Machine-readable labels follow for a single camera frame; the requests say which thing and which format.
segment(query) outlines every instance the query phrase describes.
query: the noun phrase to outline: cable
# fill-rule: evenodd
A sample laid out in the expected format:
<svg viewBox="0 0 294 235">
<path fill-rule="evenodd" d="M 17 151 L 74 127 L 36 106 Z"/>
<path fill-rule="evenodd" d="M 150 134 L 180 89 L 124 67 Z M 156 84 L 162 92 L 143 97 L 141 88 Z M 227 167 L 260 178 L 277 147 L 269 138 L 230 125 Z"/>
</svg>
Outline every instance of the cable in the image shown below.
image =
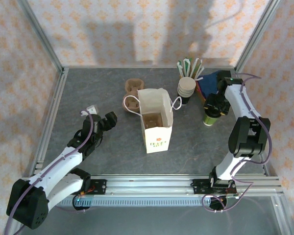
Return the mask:
<svg viewBox="0 0 294 235">
<path fill-rule="evenodd" d="M 252 161 L 252 160 L 242 160 L 240 161 L 239 163 L 237 163 L 233 169 L 231 170 L 230 172 L 230 176 L 231 178 L 235 181 L 235 182 L 239 182 L 239 183 L 243 183 L 243 184 L 249 184 L 249 186 L 246 188 L 246 190 L 241 194 L 241 196 L 239 197 L 239 199 L 236 201 L 236 203 L 234 205 L 232 205 L 231 207 L 229 208 L 225 208 L 223 202 L 215 195 L 213 194 L 206 194 L 203 196 L 203 198 L 201 199 L 201 203 L 203 205 L 203 207 L 205 208 L 206 211 L 209 211 L 209 212 L 226 212 L 232 208 L 234 208 L 240 201 L 241 199 L 244 197 L 244 195 L 246 194 L 246 192 L 250 189 L 250 187 L 252 187 L 252 185 L 254 184 L 254 182 L 247 182 L 247 181 L 241 181 L 241 180 L 237 180 L 234 176 L 233 176 L 233 172 L 243 163 L 243 162 L 247 162 L 247 163 L 254 163 L 254 164 L 257 164 L 257 165 L 264 165 L 266 163 L 268 163 L 269 159 L 270 159 L 270 156 L 271 156 L 271 153 L 272 153 L 272 140 L 271 140 L 271 136 L 270 136 L 270 133 L 268 131 L 268 129 L 266 128 L 266 126 L 264 125 L 264 123 L 257 117 L 257 115 L 255 115 L 255 113 L 251 110 L 251 107 L 249 105 L 249 103 L 247 102 L 244 94 L 243 94 L 243 88 L 244 88 L 244 85 L 245 83 L 250 80 L 250 79 L 261 79 L 261 77 L 258 77 L 258 76 L 255 76 L 253 74 L 250 74 L 250 73 L 237 73 L 236 75 L 249 75 L 251 77 L 245 79 L 243 81 L 243 83 L 241 84 L 241 88 L 240 88 L 240 92 L 241 92 L 241 96 L 242 96 L 242 99 L 246 105 L 246 107 L 249 109 L 250 113 L 252 114 L 252 116 L 256 119 L 256 121 L 261 125 L 261 127 L 264 129 L 265 133 L 266 133 L 266 136 L 268 138 L 268 142 L 269 142 L 269 151 L 268 151 L 268 156 L 267 158 L 264 160 L 264 161 L 261 161 L 261 162 L 256 162 L 256 161 Z M 204 199 L 205 197 L 207 196 L 211 196 L 213 198 L 216 198 L 217 200 L 219 200 L 219 202 L 222 204 L 223 206 L 223 210 L 220 210 L 220 211 L 217 211 L 217 210 L 211 210 L 211 209 L 208 209 L 207 207 L 205 207 L 204 205 Z"/>
<path fill-rule="evenodd" d="M 57 161 L 55 161 L 50 167 L 48 167 L 48 169 L 46 169 L 46 171 L 33 183 L 31 184 L 23 193 L 22 195 L 19 197 L 19 199 L 17 200 L 17 202 L 15 203 L 10 215 L 9 215 L 9 218 L 8 218 L 8 221 L 5 225 L 5 229 L 4 229 L 4 235 L 8 235 L 9 234 L 9 231 L 10 231 L 10 228 L 11 228 L 11 223 L 12 223 L 12 218 L 14 216 L 14 213 L 17 209 L 17 207 L 19 206 L 19 204 L 21 203 L 21 201 L 24 199 L 24 197 L 28 194 L 28 192 L 39 182 L 39 181 L 42 181 L 42 179 L 45 177 L 45 175 L 47 175 L 51 169 L 53 169 L 59 162 L 61 162 L 62 160 L 66 159 L 68 156 L 70 156 L 71 154 L 77 152 L 81 147 L 83 147 L 87 141 L 89 140 L 92 132 L 93 132 L 93 127 L 94 127 L 94 123 L 93 123 L 93 117 L 92 115 L 90 114 L 90 112 L 88 110 L 82 110 L 82 111 L 85 111 L 88 116 L 89 116 L 89 119 L 90 119 L 90 131 L 88 133 L 88 136 L 86 137 L 86 139 L 84 140 L 84 142 L 79 146 L 77 147 L 76 149 L 74 149 L 73 151 L 71 151 L 70 153 L 64 155 L 62 158 L 58 159 Z"/>
</svg>

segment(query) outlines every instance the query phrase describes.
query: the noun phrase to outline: printed logo on bag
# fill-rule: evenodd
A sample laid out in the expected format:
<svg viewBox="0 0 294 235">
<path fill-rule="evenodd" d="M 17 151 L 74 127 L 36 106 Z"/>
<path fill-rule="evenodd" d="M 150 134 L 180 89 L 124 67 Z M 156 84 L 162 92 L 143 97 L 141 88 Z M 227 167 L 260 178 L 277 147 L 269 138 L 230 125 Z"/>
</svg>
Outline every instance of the printed logo on bag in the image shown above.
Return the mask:
<svg viewBox="0 0 294 235">
<path fill-rule="evenodd" d="M 162 146 L 164 143 L 166 143 L 166 141 L 156 142 L 156 143 L 150 143 L 150 146 L 152 146 L 152 147 L 159 147 L 159 146 Z"/>
</svg>

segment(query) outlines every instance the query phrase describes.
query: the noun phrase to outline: paper bag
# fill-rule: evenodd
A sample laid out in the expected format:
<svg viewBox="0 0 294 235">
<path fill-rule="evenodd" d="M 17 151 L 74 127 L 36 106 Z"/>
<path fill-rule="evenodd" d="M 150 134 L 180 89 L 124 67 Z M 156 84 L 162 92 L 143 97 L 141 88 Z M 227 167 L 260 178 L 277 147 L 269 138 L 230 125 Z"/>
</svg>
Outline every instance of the paper bag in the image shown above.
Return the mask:
<svg viewBox="0 0 294 235">
<path fill-rule="evenodd" d="M 174 103 L 178 99 L 180 99 L 180 106 L 174 108 Z M 147 153 L 168 150 L 173 126 L 172 108 L 179 109 L 181 107 L 181 98 L 178 97 L 172 103 L 165 89 L 143 89 L 138 90 L 138 101 L 140 113 L 132 113 L 139 115 L 141 118 L 142 133 Z"/>
</svg>

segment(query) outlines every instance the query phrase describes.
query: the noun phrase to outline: patterned wall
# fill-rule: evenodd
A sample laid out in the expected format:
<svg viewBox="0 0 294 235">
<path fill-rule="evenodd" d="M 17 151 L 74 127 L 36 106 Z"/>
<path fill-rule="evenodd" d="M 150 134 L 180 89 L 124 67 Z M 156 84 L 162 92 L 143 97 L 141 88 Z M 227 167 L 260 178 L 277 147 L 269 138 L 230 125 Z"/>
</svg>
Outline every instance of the patterned wall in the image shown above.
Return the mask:
<svg viewBox="0 0 294 235">
<path fill-rule="evenodd" d="M 269 0 L 29 0 L 64 66 L 235 66 Z"/>
<path fill-rule="evenodd" d="M 0 235 L 13 183 L 29 172 L 55 67 L 15 0 L 0 1 Z"/>
<path fill-rule="evenodd" d="M 282 0 L 244 69 L 263 77 L 247 85 L 257 110 L 271 120 L 272 165 L 294 219 L 294 0 Z"/>
</svg>

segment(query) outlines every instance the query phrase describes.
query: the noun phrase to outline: gray table surface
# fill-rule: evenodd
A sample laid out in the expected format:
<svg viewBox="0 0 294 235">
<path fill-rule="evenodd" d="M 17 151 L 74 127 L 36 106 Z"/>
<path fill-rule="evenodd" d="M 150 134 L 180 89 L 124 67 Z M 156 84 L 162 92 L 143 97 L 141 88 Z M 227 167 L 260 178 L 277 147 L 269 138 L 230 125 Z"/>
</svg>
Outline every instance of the gray table surface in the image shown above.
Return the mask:
<svg viewBox="0 0 294 235">
<path fill-rule="evenodd" d="M 54 208 L 22 235 L 280 235 L 270 197 L 244 197 L 223 213 L 203 207 L 97 208 L 68 213 Z"/>
<path fill-rule="evenodd" d="M 209 74 L 216 69 L 205 69 Z M 180 110 L 174 110 L 169 150 L 147 154 L 140 118 L 122 108 L 125 81 L 140 78 L 145 88 L 164 88 L 176 98 L 177 69 L 69 69 L 52 130 L 44 166 L 64 149 L 81 129 L 81 109 L 95 104 L 99 114 L 114 111 L 115 128 L 105 132 L 101 145 L 79 168 L 95 174 L 209 174 L 228 151 L 228 137 L 235 124 L 230 110 L 211 127 L 202 123 L 203 107 L 197 94 Z M 246 164 L 239 173 L 263 174 L 258 165 Z"/>
</svg>

